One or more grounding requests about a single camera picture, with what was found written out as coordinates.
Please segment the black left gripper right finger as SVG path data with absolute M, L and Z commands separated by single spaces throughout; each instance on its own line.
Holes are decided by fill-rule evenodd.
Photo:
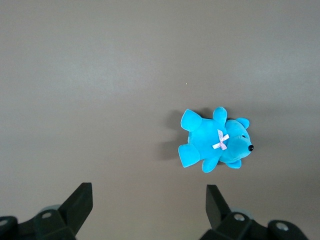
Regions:
M 232 211 L 216 185 L 206 187 L 206 214 L 211 226 L 202 240 L 307 240 L 295 224 L 272 220 L 262 226 L 244 213 Z

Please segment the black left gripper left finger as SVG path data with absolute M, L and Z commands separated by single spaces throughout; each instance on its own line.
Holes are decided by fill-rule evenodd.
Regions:
M 93 209 L 92 183 L 83 182 L 58 209 L 43 210 L 28 221 L 0 217 L 2 240 L 75 240 Z

